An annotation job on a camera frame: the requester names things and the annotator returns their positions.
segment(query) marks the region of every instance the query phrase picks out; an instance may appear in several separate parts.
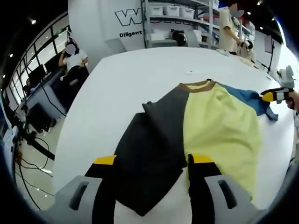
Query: desk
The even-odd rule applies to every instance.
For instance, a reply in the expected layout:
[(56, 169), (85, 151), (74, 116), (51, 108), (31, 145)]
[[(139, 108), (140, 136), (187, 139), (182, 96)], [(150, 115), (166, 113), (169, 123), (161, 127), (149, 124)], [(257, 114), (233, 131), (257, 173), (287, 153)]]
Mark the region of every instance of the desk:
[[(50, 74), (46, 76), (46, 78), (42, 81), (43, 87), (45, 89), (45, 92), (47, 93), (50, 101), (64, 114), (66, 113), (64, 107), (61, 105), (59, 100), (57, 99), (54, 91), (51, 88), (51, 84), (55, 82), (57, 79), (59, 79), (62, 75), (64, 75), (64, 70), (60, 69), (54, 74)], [(52, 119), (58, 119), (62, 116), (62, 114), (49, 102), (46, 94), (44, 93), (41, 84), (39, 83), (35, 89), (33, 90), (33, 93), (26, 97), (26, 100), (23, 99), (23, 101), (20, 103), (16, 113), (18, 117), (25, 121), (25, 113), (21, 108), (23, 105), (27, 103), (27, 107), (30, 110), (33, 106), (36, 104), (40, 104), (42, 108), (45, 110), (45, 112), (52, 118)]]
[[(133, 116), (144, 111), (142, 103), (158, 101), (180, 82), (207, 78), (257, 92), (279, 87), (265, 72), (209, 49), (152, 48), (104, 58), (82, 86), (64, 122), (54, 163), (54, 190), (75, 176), (84, 175), (95, 158), (112, 155)], [(266, 115), (258, 118), (263, 146), (253, 203), (259, 209), (268, 208), (277, 195), (293, 146), (292, 111), (285, 103), (272, 103), (271, 107), (279, 114), (277, 122), (270, 122)], [(117, 203), (115, 223), (190, 223), (186, 192), (184, 172), (145, 217)]]

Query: person in white shirt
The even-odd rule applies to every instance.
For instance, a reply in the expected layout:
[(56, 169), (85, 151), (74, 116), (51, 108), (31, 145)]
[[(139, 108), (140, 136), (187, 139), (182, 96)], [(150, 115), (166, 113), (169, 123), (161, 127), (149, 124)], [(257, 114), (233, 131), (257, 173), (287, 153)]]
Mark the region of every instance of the person in white shirt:
[(237, 52), (237, 46), (242, 43), (236, 35), (235, 24), (232, 20), (232, 13), (237, 16), (237, 10), (238, 4), (234, 3), (220, 11), (219, 48), (229, 52)]
[(86, 63), (88, 63), (87, 54), (73, 40), (70, 40), (67, 43), (66, 49), (61, 52), (58, 65), (60, 67), (66, 65), (67, 74), (63, 79), (67, 77), (68, 79), (78, 78), (85, 81), (89, 75), (85, 66)]

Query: t-shirt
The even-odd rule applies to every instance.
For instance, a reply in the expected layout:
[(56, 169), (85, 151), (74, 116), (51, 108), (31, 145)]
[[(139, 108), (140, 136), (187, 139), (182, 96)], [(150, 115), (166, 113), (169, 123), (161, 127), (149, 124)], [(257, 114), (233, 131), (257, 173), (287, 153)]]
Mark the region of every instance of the t-shirt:
[(236, 33), (235, 25), (232, 21), (231, 14), (228, 8), (224, 8), (223, 10), (220, 11), (219, 19), (220, 19), (219, 48), (227, 51), (236, 52), (237, 42), (231, 36), (229, 36), (224, 30), (225, 27), (229, 27), (234, 34)]
[(65, 58), (67, 71), (71, 70), (72, 67), (80, 65), (84, 59), (87, 58), (87, 54), (80, 49), (79, 53)]

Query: window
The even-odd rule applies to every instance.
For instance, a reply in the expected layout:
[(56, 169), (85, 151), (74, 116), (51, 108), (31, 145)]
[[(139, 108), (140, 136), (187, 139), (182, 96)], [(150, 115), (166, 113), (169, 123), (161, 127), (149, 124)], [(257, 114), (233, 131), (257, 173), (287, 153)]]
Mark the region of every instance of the window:
[(59, 36), (55, 39), (55, 45), (58, 53), (65, 48), (66, 39), (67, 39), (67, 31), (60, 33)]
[(27, 72), (30, 74), (31, 71), (33, 71), (37, 67), (38, 67), (38, 62), (37, 62), (37, 58), (35, 57), (28, 63)]
[(35, 52), (34, 52), (34, 46), (32, 45), (31, 48), (27, 51), (26, 53), (26, 57), (25, 59), (27, 59), (27, 63), (30, 62), (30, 60), (32, 59), (32, 57), (34, 56)]
[(21, 83), (19, 80), (15, 83), (15, 87), (13, 88), (13, 95), (14, 95), (15, 99), (17, 100), (18, 104), (20, 104), (21, 100), (24, 98), (24, 93), (23, 93), (23, 89), (22, 89), (22, 86), (21, 86)]
[(24, 60), (21, 61), (21, 73), (25, 70), (25, 63)]
[(35, 42), (36, 50), (39, 50), (41, 46), (43, 46), (49, 39), (51, 38), (51, 31), (50, 29), (47, 29), (47, 31), (40, 36), (40, 38), (37, 39)]
[(16, 72), (14, 73), (13, 80), (14, 80), (14, 83), (16, 83), (19, 80), (18, 74)]
[(51, 42), (47, 47), (45, 47), (39, 54), (38, 54), (38, 60), (40, 62), (40, 64), (43, 64), (45, 65), (45, 63), (47, 61), (49, 61), (52, 57), (54, 57), (56, 54), (55, 54), (55, 50), (54, 50), (54, 45), (53, 43)]
[(61, 20), (57, 21), (53, 25), (54, 35), (57, 34), (61, 29), (66, 28), (69, 24), (70, 24), (70, 22), (69, 22), (69, 16), (68, 15), (65, 16), (64, 18), (62, 18)]
[(24, 72), (21, 74), (21, 81), (23, 86), (26, 86), (27, 79), (28, 79), (28, 73), (26, 70), (24, 70)]

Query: computer monitor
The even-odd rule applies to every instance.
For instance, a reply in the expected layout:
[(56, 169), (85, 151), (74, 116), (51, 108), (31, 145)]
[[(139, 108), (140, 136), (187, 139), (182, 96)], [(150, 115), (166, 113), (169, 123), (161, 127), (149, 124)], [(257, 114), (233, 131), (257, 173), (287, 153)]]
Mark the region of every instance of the computer monitor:
[(58, 63), (59, 63), (59, 58), (61, 56), (61, 52), (52, 57), (47, 63), (45, 63), (45, 67), (47, 72), (56, 72), (59, 69)]
[(41, 64), (28, 75), (30, 80), (30, 87), (36, 87), (45, 76), (46, 72), (43, 68), (43, 65)]

